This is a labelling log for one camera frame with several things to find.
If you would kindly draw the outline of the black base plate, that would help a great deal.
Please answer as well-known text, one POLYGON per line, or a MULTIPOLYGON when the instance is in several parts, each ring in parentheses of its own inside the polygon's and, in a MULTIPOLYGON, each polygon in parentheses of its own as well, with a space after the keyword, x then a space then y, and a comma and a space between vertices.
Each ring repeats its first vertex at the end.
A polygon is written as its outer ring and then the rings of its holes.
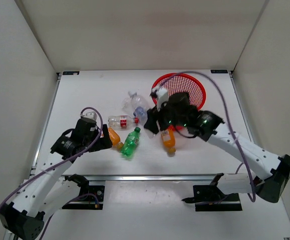
POLYGON ((223 194, 213 185, 194 185, 193 196, 183 198, 186 204, 194 204, 196 212, 239 212, 242 211, 237 193, 223 194))
POLYGON ((63 210, 93 210, 103 209, 105 196, 104 181, 90 181, 81 187, 79 195, 73 201, 62 207, 63 210))

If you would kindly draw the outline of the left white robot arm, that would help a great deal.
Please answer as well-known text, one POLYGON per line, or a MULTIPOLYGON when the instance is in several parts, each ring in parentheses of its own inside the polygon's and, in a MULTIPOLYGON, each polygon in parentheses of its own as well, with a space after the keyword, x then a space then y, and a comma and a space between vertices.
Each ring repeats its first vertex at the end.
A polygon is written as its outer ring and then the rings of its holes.
POLYGON ((43 167, 16 191, 15 198, 8 198, 0 207, 2 225, 22 240, 35 240, 49 218, 73 199, 84 200, 89 195, 89 182, 79 174, 60 180, 78 157, 84 153, 112 147, 106 124, 97 126, 93 117, 81 117, 75 128, 66 130, 51 147, 51 154, 43 167))

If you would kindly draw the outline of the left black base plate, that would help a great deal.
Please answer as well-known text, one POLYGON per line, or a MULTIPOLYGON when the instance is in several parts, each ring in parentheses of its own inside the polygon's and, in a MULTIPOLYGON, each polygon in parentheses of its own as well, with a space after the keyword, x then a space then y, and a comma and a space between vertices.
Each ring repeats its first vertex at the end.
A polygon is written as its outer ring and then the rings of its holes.
POLYGON ((63 210, 93 210, 103 209, 105 196, 104 181, 90 181, 81 187, 79 195, 73 201, 62 207, 63 210))

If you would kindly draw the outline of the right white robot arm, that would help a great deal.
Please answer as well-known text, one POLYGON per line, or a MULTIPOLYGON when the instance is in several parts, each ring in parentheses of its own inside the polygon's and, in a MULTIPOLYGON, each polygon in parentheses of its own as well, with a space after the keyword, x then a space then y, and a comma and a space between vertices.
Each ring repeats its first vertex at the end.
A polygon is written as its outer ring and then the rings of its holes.
POLYGON ((268 152, 239 136, 221 117, 190 104, 189 93, 172 95, 164 88, 151 92, 156 106, 148 110, 145 128, 157 134, 168 127, 187 129, 187 138, 199 137, 214 145, 246 167, 247 174, 218 174, 210 184, 209 193, 215 200, 226 195, 246 193, 276 203, 290 179, 290 156, 268 152))

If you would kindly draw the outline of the right black corner label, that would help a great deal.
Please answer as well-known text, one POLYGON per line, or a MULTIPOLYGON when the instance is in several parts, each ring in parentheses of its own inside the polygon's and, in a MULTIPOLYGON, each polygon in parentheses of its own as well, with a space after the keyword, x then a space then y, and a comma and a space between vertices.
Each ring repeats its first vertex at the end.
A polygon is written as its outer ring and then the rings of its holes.
POLYGON ((225 70, 225 69, 211 69, 210 72, 212 74, 228 74, 228 70, 225 70))

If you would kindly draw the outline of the aluminium table rail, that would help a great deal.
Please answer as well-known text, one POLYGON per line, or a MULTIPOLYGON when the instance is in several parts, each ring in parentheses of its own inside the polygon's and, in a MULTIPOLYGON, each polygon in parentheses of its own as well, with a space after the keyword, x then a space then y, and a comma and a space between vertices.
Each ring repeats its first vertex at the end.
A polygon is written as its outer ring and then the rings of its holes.
MULTIPOLYGON (((223 103, 226 103, 234 130, 250 138, 232 73, 212 74, 210 70, 203 73, 204 77, 199 78, 207 93, 203 108, 224 118, 223 103)), ((149 97, 153 83, 164 74, 164 70, 111 70, 60 76, 31 174, 36 174, 48 158, 58 157, 50 154, 52 144, 62 132, 75 126, 83 108, 96 108, 104 120, 110 115, 120 115, 121 103, 128 91, 149 97)), ((124 159, 113 149, 86 153, 66 174, 118 181, 209 180, 217 173, 234 173, 239 166, 235 158, 199 138, 187 139, 177 134, 176 155, 171 157, 163 150, 160 141, 160 136, 149 138, 143 131, 131 159, 124 159)))

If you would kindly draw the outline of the black corner label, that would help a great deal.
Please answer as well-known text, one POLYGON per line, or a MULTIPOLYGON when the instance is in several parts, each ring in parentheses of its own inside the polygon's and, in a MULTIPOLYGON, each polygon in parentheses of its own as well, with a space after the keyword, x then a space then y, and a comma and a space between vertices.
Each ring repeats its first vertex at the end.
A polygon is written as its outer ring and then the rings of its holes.
POLYGON ((212 74, 228 74, 228 70, 225 70, 225 69, 211 69, 210 72, 212 74))
POLYGON ((63 76, 77 76, 79 74, 80 74, 79 71, 64 71, 62 73, 63 76))

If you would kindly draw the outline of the clear ribbed water bottle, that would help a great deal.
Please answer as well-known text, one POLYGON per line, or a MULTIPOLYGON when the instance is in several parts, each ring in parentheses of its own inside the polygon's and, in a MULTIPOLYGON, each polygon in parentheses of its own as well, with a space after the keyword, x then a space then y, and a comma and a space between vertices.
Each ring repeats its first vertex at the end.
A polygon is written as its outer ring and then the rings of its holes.
POLYGON ((148 110, 150 108, 148 101, 140 94, 134 91, 128 91, 128 97, 122 101, 122 109, 131 113, 138 107, 148 110))

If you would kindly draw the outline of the orange juice bottle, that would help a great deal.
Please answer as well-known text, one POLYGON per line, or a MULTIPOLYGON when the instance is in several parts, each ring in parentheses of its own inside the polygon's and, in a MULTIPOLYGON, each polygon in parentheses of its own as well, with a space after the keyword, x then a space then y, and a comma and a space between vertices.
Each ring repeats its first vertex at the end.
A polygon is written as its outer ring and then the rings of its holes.
POLYGON ((176 152, 175 148, 175 137, 171 129, 166 129, 161 132, 161 139, 164 149, 169 155, 174 155, 176 152))
POLYGON ((108 128, 108 133, 113 148, 120 151, 124 144, 121 142, 119 135, 111 127, 108 128))

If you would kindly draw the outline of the left black corner label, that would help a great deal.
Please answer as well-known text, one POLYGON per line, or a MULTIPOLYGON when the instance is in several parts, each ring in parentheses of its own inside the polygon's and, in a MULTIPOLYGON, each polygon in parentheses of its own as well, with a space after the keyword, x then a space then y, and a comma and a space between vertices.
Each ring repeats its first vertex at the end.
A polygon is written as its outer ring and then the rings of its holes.
POLYGON ((63 76, 77 76, 79 74, 80 74, 79 71, 64 71, 62 73, 63 76))

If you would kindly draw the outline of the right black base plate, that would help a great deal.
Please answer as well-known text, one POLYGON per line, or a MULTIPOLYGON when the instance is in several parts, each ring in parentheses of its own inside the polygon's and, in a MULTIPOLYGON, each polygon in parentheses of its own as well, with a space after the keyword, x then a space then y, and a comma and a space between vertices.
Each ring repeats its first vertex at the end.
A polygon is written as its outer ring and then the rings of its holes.
POLYGON ((239 212, 242 211, 237 193, 223 194, 213 185, 194 185, 193 196, 183 198, 186 204, 194 204, 196 212, 239 212))

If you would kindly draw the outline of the blue label clear bottle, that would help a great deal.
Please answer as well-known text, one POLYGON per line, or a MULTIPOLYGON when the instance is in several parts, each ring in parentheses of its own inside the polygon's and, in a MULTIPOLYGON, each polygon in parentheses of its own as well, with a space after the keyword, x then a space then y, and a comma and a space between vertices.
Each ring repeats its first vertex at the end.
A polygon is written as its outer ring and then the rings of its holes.
POLYGON ((123 111, 131 117, 138 118, 139 124, 141 124, 143 126, 147 121, 147 111, 148 110, 144 110, 142 107, 138 107, 134 112, 131 112, 131 113, 129 113, 125 110, 123 110, 123 111))

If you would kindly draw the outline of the red plastic mesh bin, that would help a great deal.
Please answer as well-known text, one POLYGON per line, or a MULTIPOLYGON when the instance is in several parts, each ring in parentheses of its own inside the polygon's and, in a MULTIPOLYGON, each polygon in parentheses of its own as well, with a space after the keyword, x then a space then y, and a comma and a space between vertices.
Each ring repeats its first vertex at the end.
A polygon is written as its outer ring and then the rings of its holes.
MULTIPOLYGON (((172 94, 179 93, 179 92, 189 93, 190 103, 192 105, 197 106, 197 108, 199 110, 203 107, 203 105, 205 103, 206 91, 205 91, 204 86, 196 78, 194 78, 188 74, 185 74, 185 73, 165 74, 165 75, 161 76, 160 78, 158 78, 154 82, 152 89, 158 85, 161 87, 164 87, 168 90, 169 97, 172 94)), ((153 97, 152 97, 152 99, 155 103, 155 107, 153 109, 157 109, 156 108, 156 99, 153 97)), ((176 128, 174 128, 173 126, 170 126, 170 127, 172 127, 173 130, 181 130, 184 128, 181 126, 177 126, 176 128)))

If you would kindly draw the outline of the green soda bottle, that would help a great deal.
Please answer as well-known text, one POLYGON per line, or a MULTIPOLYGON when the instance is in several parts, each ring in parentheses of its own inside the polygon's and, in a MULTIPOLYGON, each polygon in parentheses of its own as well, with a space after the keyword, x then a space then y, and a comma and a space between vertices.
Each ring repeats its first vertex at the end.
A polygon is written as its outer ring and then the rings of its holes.
POLYGON ((125 157, 131 157, 138 146, 140 139, 139 127, 135 127, 132 132, 130 132, 124 142, 123 147, 121 148, 121 154, 125 157))

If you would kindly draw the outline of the red label clear bottle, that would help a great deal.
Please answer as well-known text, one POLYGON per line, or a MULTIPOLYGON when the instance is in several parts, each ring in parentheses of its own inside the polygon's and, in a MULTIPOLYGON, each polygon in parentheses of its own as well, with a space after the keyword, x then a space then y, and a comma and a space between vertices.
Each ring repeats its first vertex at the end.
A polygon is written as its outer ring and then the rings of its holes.
POLYGON ((113 130, 127 130, 136 127, 139 123, 137 117, 130 117, 128 115, 118 115, 108 117, 108 126, 113 130))

